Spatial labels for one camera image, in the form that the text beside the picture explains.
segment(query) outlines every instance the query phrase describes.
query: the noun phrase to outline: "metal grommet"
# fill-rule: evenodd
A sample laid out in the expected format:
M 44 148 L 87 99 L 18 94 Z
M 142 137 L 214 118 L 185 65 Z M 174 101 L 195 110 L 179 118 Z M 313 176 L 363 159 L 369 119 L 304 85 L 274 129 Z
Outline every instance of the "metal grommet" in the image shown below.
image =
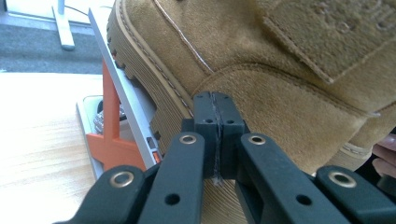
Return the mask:
M 117 181 L 117 177 L 121 175 L 126 175 L 126 179 L 123 179 L 122 181 Z M 114 188 L 120 189 L 130 185 L 132 181 L 134 181 L 134 174 L 129 171 L 121 171 L 111 176 L 110 185 Z
M 265 144 L 265 138 L 258 136 L 258 135 L 251 135 L 249 137 L 248 141 L 254 145 L 264 145 Z
M 329 178 L 333 183 L 344 188 L 353 189 L 358 185 L 354 178 L 341 172 L 330 172 Z
M 197 138 L 194 135 L 183 135 L 178 139 L 183 144 L 193 144 L 197 141 Z

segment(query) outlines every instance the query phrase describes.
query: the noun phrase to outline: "wooden surface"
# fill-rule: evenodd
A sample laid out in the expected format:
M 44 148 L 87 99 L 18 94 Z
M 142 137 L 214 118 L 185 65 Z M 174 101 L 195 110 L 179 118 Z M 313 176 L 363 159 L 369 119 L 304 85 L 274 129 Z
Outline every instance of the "wooden surface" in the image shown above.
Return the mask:
M 102 76 L 0 73 L 0 223 L 52 223 L 94 183 L 76 103 Z

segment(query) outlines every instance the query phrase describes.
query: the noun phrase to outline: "orange plastic part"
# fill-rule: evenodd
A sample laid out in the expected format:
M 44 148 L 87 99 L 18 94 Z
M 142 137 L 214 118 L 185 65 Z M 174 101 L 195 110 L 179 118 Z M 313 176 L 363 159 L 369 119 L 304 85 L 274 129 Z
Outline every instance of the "orange plastic part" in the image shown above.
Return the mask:
M 132 165 L 145 171 L 146 167 L 136 142 L 120 139 L 120 98 L 103 62 L 104 133 L 87 134 L 92 156 L 109 170 L 119 165 Z

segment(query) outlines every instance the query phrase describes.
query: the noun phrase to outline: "white stand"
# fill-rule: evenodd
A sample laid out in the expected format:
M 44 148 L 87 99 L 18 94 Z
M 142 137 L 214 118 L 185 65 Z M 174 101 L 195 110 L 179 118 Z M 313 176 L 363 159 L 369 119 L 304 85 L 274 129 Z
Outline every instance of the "white stand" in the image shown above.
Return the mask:
M 73 50 L 75 44 L 72 32 L 70 31 L 69 20 L 64 15 L 64 0 L 58 0 L 58 6 L 52 6 L 52 11 L 56 20 L 56 25 L 58 26 L 62 48 L 65 50 Z

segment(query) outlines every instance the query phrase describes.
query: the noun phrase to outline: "boot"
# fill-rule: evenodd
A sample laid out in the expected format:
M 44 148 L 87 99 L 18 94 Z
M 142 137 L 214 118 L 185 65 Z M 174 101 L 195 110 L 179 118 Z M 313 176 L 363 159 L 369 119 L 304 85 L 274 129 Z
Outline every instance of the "boot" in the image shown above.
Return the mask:
M 395 4 L 116 0 L 107 37 L 116 64 L 157 106 L 162 152 L 191 118 L 191 97 L 220 91 L 303 171 L 353 170 L 396 124 Z M 244 221 L 233 182 L 206 182 L 203 222 Z

